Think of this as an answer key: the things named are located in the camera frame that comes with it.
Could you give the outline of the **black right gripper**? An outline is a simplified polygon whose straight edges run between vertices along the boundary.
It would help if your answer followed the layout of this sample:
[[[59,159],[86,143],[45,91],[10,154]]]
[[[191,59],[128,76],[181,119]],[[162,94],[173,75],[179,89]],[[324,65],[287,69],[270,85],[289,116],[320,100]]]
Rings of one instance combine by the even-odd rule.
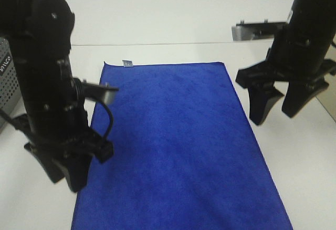
[[[268,113],[284,94],[275,82],[288,82],[282,112],[293,118],[329,84],[324,76],[335,71],[335,62],[325,55],[335,36],[335,27],[323,29],[284,26],[275,34],[264,61],[240,69],[236,82],[249,94],[249,118],[262,125]]]

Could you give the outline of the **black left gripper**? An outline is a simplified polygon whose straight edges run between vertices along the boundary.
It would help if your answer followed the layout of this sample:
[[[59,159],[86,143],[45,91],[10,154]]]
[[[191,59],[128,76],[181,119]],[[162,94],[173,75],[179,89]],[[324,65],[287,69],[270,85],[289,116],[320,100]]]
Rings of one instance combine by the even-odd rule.
[[[103,135],[88,126],[84,101],[77,99],[71,86],[73,77],[69,54],[55,56],[35,44],[13,43],[10,49],[23,96],[30,138],[38,147],[54,154],[52,157],[37,149],[26,148],[41,165],[49,179],[57,183],[66,179],[70,190],[79,192],[87,184],[92,156],[101,163],[113,156],[113,145],[107,139],[113,116],[108,105],[98,101],[109,116]]]

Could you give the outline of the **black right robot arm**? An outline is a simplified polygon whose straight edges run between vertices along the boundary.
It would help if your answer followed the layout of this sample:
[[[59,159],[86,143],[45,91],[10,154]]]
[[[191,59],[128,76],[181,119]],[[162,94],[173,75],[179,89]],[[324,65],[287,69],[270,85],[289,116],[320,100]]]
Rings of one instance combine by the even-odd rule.
[[[283,113],[294,117],[328,88],[325,76],[335,74],[335,62],[326,58],[335,37],[335,0],[294,0],[286,22],[242,22],[232,32],[235,40],[274,38],[265,60],[236,76],[248,90],[249,117],[256,125],[279,99]]]

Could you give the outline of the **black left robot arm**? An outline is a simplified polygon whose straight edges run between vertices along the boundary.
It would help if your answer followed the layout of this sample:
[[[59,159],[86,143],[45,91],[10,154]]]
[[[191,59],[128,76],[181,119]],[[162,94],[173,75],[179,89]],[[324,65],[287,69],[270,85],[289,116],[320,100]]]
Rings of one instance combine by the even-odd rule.
[[[1,117],[28,139],[25,149],[54,183],[72,192],[87,184],[92,158],[113,156],[104,134],[89,127],[91,100],[107,109],[118,89],[73,77],[69,61],[75,15],[65,0],[1,0],[1,34],[9,43],[26,113]]]

